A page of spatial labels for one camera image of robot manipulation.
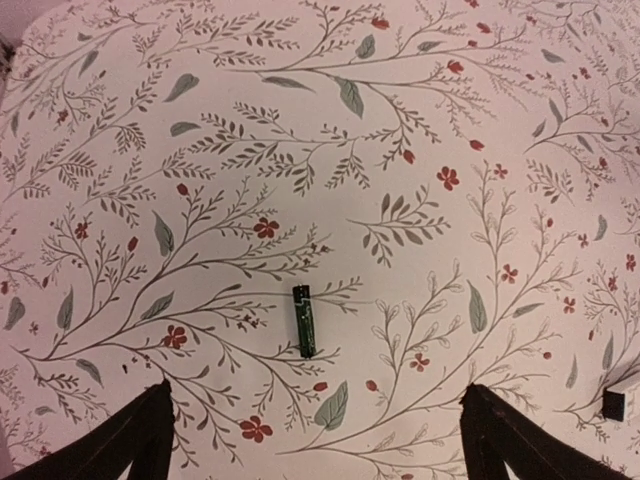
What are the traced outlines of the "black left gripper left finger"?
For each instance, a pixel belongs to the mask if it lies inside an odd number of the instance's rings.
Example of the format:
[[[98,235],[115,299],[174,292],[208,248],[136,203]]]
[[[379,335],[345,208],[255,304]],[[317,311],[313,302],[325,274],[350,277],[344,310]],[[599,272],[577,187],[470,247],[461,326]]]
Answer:
[[[174,441],[171,385],[154,384],[84,437],[8,479],[167,479]]]

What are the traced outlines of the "dark green battery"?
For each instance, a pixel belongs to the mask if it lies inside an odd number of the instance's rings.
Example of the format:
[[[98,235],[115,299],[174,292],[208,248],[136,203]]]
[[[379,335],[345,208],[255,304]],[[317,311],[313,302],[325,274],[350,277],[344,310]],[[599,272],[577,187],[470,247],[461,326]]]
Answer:
[[[316,355],[317,350],[310,287],[297,285],[292,289],[292,296],[300,354],[304,359],[311,359]]]

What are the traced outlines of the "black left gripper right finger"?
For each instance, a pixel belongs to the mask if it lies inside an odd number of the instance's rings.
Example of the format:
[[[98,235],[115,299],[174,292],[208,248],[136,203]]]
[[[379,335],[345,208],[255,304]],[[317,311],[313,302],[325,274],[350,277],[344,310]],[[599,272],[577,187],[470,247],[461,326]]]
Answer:
[[[507,479],[624,479],[611,467],[561,442],[481,384],[461,399],[460,430],[467,477]]]

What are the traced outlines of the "white remote control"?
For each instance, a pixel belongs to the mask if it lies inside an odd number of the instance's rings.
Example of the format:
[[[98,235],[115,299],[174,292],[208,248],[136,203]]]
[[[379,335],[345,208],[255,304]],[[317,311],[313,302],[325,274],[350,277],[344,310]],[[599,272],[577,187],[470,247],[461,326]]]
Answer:
[[[612,368],[604,382],[601,414],[606,420],[630,422],[639,416],[639,360]]]

